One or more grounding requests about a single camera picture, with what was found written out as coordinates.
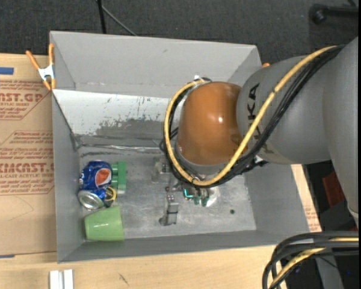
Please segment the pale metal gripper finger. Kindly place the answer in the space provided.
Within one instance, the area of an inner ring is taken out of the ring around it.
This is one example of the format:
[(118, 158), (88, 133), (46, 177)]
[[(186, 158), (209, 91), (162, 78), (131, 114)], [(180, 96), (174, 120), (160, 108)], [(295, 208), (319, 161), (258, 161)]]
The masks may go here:
[(151, 171), (151, 181), (160, 182), (171, 174), (170, 165), (166, 157), (154, 157)]
[(179, 211), (179, 202), (174, 195), (168, 194), (165, 197), (164, 214), (159, 219), (161, 225), (174, 225), (177, 222), (177, 214)]

